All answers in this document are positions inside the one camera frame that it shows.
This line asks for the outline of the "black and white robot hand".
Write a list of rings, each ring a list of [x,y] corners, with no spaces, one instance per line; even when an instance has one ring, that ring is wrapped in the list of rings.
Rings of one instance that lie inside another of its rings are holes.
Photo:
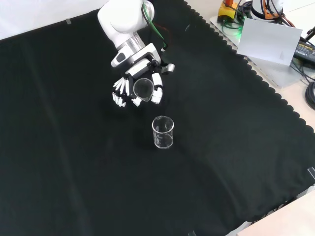
[[[141,102],[159,104],[163,96],[163,83],[158,72],[157,62],[142,59],[126,71],[113,85],[112,98],[120,107],[128,101],[135,106]]]

